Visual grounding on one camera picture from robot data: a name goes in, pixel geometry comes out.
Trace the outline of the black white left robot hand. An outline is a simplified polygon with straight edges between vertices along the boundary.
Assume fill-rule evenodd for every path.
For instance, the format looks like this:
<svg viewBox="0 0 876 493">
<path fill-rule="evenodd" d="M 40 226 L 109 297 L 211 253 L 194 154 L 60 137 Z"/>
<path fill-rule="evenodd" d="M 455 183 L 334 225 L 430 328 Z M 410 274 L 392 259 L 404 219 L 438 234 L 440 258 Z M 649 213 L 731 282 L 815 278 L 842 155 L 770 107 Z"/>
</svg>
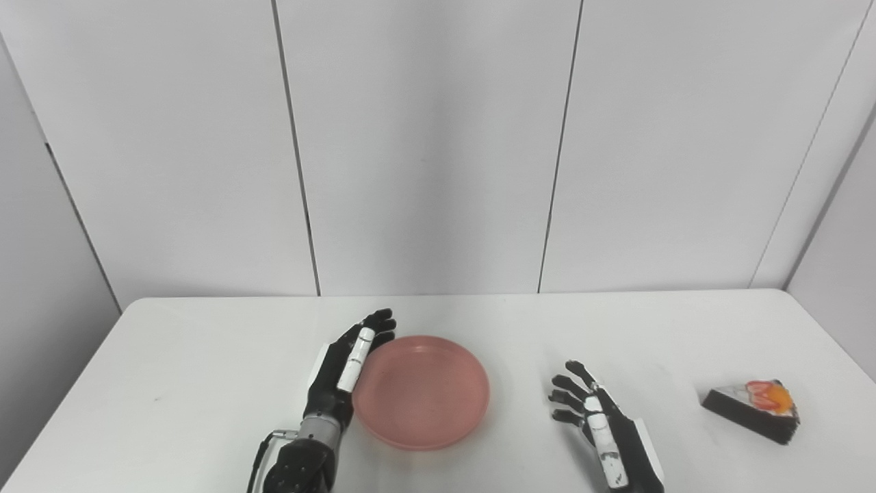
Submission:
<svg viewBox="0 0 876 493">
<path fill-rule="evenodd" d="M 309 387 L 303 416 L 307 417 L 317 413 L 329 416 L 337 421 L 343 432 L 346 431 L 354 416 L 352 393 L 338 389 L 337 384 L 348 361 L 348 356 L 350 356 L 356 341 L 359 340 L 359 334 L 363 328 L 374 331 L 374 340 L 368 352 L 373 353 L 383 344 L 395 339 L 396 325 L 392 309 L 379 309 L 353 325 L 335 342 L 329 344 L 322 365 L 320 365 L 315 380 Z"/>
</svg>

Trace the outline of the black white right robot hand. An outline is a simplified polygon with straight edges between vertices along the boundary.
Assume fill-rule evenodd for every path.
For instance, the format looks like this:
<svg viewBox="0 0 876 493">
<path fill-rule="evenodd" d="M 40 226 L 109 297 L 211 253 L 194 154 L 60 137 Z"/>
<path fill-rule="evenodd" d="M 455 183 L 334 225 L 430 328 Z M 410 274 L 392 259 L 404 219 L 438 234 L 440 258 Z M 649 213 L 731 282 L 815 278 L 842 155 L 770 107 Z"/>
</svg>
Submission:
<svg viewBox="0 0 876 493">
<path fill-rule="evenodd" d="M 647 427 L 629 418 L 579 361 L 551 378 L 552 418 L 571 425 L 593 446 L 610 492 L 663 492 L 664 474 Z"/>
</svg>

